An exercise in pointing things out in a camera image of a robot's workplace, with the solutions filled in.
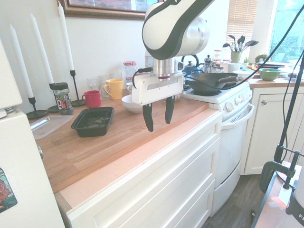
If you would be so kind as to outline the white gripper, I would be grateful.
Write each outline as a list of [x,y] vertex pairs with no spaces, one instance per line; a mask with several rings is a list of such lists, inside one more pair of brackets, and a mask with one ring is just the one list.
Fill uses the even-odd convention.
[[175,95],[183,91],[183,73],[171,74],[167,81],[160,81],[157,76],[142,74],[134,78],[136,87],[132,88],[132,101],[142,106],[145,124],[153,132],[152,103],[166,98],[165,122],[171,123],[175,105]]

